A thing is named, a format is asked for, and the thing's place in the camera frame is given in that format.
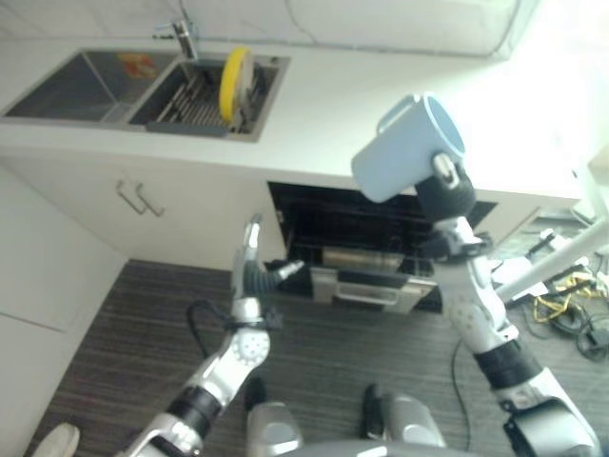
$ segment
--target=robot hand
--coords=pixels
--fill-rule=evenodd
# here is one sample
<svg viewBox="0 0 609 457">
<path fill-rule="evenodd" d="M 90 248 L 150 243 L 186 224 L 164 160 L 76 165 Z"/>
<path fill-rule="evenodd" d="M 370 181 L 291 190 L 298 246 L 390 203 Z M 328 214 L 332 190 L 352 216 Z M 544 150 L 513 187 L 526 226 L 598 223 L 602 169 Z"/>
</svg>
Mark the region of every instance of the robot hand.
<svg viewBox="0 0 609 457">
<path fill-rule="evenodd" d="M 291 262 L 275 271 L 266 271 L 258 263 L 258 234 L 262 215 L 255 214 L 246 226 L 244 243 L 237 250 L 232 270 L 233 301 L 257 297 L 274 290 L 288 276 L 304 265 L 303 261 Z"/>
</svg>

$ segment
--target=white cabinet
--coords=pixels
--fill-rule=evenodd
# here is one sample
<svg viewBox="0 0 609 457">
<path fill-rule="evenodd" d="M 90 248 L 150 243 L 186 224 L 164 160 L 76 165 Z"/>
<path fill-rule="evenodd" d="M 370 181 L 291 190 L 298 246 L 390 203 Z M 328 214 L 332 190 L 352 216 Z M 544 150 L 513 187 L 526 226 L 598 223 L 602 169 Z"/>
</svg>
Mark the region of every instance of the white cabinet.
<svg viewBox="0 0 609 457">
<path fill-rule="evenodd" d="M 7 158 L 6 165 L 66 215 L 132 256 L 146 238 L 149 213 L 120 167 L 77 161 Z"/>
<path fill-rule="evenodd" d="M 128 257 L 231 269 L 244 225 L 255 212 L 265 219 L 261 259 L 285 255 L 266 181 L 251 170 L 167 162 L 145 167 L 6 161 L 57 208 Z"/>
<path fill-rule="evenodd" d="M 261 259 L 285 256 L 266 181 L 255 173 L 203 164 L 129 167 L 127 172 L 166 209 L 148 228 L 135 258 L 231 269 L 245 223 L 255 212 L 264 217 Z"/>
<path fill-rule="evenodd" d="M 0 454 L 23 455 L 126 257 L 0 164 Z"/>
<path fill-rule="evenodd" d="M 0 229 L 0 314 L 39 326 L 67 331 L 124 260 L 2 167 Z"/>
</svg>

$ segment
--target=stainless steel sink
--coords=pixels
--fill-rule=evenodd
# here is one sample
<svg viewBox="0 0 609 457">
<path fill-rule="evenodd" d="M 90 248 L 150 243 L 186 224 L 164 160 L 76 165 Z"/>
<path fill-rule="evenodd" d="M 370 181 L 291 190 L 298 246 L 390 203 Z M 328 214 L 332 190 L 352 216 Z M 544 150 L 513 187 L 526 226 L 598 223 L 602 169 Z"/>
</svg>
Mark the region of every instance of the stainless steel sink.
<svg viewBox="0 0 609 457">
<path fill-rule="evenodd" d="M 152 131 L 256 141 L 289 59 L 256 56 L 247 115 L 220 118 L 226 54 L 81 50 L 2 113 L 0 122 Z"/>
<path fill-rule="evenodd" d="M 140 50 L 80 51 L 4 115 L 119 122 L 177 55 Z"/>
</svg>

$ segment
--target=white countertop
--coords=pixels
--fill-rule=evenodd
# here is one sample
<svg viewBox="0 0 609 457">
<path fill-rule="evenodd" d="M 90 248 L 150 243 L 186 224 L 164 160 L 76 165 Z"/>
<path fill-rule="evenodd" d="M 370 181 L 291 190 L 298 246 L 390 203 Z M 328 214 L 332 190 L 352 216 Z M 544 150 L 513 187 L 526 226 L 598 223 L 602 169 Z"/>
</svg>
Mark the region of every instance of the white countertop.
<svg viewBox="0 0 609 457">
<path fill-rule="evenodd" d="M 233 44 L 200 43 L 227 51 Z M 65 39 L 0 41 L 0 110 L 80 48 L 177 50 L 173 41 Z M 574 136 L 564 126 L 556 89 L 577 74 L 557 73 L 558 58 L 509 62 L 405 54 L 253 47 L 291 58 L 257 143 L 104 129 L 0 124 L 0 155 L 170 159 L 279 172 L 294 182 L 351 187 L 350 160 L 374 135 L 380 117 L 408 93 L 432 90 L 462 134 L 466 166 L 482 192 L 579 199 L 569 170 Z"/>
</svg>

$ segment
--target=white pole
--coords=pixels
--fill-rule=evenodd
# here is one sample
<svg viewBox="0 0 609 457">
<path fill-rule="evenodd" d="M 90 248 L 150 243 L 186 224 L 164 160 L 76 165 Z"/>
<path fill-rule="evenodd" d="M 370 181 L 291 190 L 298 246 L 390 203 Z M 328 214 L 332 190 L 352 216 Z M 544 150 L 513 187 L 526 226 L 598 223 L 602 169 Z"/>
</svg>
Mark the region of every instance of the white pole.
<svg viewBox="0 0 609 457">
<path fill-rule="evenodd" d="M 599 219 L 568 245 L 543 257 L 531 269 L 509 284 L 497 289 L 504 303 L 531 286 L 566 270 L 580 257 L 609 244 L 609 220 Z"/>
</svg>

